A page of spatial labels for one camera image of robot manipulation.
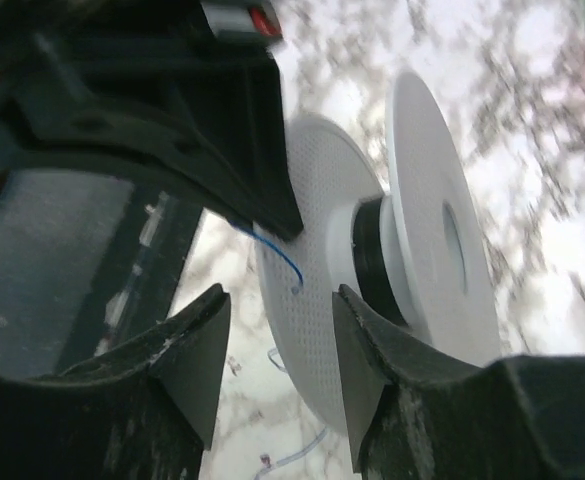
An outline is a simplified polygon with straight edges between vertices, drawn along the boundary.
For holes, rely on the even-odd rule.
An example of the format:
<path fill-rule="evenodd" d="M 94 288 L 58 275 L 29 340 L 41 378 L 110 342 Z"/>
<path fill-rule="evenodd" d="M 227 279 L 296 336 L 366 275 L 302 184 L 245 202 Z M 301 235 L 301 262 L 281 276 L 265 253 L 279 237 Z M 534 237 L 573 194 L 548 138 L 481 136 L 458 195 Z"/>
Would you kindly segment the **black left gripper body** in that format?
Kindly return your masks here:
<path fill-rule="evenodd" d="M 1 75 L 22 62 L 221 62 L 272 57 L 281 37 L 268 1 L 0 1 L 0 144 L 14 142 L 1 123 Z"/>

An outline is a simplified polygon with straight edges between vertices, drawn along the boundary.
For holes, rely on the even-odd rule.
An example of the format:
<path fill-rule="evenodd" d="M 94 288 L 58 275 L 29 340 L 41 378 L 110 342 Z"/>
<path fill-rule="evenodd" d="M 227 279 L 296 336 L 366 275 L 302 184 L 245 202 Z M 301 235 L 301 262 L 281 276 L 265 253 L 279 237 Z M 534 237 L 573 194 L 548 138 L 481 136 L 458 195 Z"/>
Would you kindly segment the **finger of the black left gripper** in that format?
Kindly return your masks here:
<path fill-rule="evenodd" d="M 30 60 L 5 70 L 17 169 L 147 183 L 284 240 L 303 229 L 288 173 L 280 72 L 267 55 Z"/>

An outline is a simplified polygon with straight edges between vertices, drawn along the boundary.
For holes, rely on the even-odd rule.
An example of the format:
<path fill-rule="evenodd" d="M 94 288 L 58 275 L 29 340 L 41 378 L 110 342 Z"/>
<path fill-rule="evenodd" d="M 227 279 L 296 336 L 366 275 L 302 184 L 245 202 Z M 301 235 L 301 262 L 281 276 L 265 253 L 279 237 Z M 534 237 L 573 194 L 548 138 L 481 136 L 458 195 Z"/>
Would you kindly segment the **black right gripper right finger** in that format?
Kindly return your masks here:
<path fill-rule="evenodd" d="M 585 356 L 476 367 L 373 311 L 333 318 L 353 468 L 365 479 L 585 479 Z"/>

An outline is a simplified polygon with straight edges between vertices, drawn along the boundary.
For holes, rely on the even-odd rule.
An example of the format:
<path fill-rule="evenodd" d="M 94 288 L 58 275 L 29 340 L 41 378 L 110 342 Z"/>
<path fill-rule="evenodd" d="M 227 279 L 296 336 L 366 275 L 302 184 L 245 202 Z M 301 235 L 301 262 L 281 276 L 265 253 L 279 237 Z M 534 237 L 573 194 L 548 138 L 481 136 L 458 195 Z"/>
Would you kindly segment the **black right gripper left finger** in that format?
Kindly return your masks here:
<path fill-rule="evenodd" d="M 0 377 L 0 479 L 195 479 L 212 443 L 231 299 L 172 318 L 59 375 Z"/>

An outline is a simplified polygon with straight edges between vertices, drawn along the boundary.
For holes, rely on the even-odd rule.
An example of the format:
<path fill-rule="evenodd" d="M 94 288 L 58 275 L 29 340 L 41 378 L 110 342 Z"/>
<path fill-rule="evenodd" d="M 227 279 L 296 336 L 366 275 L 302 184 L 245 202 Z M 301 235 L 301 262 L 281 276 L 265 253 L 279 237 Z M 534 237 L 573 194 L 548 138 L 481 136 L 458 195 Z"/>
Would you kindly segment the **white perforated cable spool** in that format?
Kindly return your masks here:
<path fill-rule="evenodd" d="M 401 71 L 386 103 L 389 188 L 325 117 L 287 128 L 288 171 L 304 223 L 292 242 L 257 247 L 278 353 L 310 410 L 344 433 L 332 295 L 353 289 L 386 319 L 466 363 L 501 353 L 481 229 L 461 162 L 424 80 Z"/>

